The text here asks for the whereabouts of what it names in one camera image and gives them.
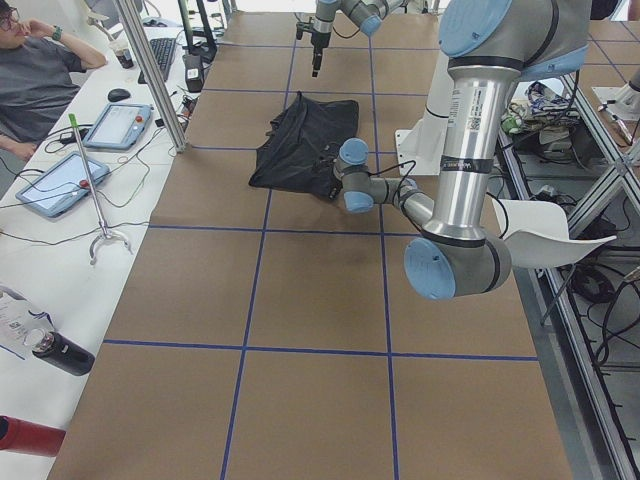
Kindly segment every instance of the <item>black bottle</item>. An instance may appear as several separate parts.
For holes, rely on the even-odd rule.
[[[32,330],[27,335],[25,344],[31,346],[35,357],[76,376],[89,373],[95,360],[93,354],[58,332]]]

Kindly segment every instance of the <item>keyboard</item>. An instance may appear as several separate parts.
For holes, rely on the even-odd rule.
[[[176,39],[172,37],[167,38],[152,38],[149,43],[151,44],[151,50],[162,72],[162,78],[167,81],[169,78],[169,70],[171,70],[171,64],[173,63],[173,57],[176,51]],[[144,78],[144,73],[140,72],[138,77],[138,83],[147,83]]]

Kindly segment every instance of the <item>watch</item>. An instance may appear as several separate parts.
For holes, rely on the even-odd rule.
[[[56,42],[59,42],[60,37],[62,37],[62,29],[57,25],[54,25],[54,27],[55,27],[55,30],[51,34],[51,39],[55,40]]]

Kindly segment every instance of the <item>red cylinder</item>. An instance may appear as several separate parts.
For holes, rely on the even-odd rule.
[[[0,450],[55,457],[65,433],[57,428],[0,416]]]

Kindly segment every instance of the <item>computer mouse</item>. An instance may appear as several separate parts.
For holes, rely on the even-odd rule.
[[[120,100],[126,100],[131,96],[129,90],[125,90],[124,88],[114,88],[107,95],[107,99],[110,102],[119,102]]]

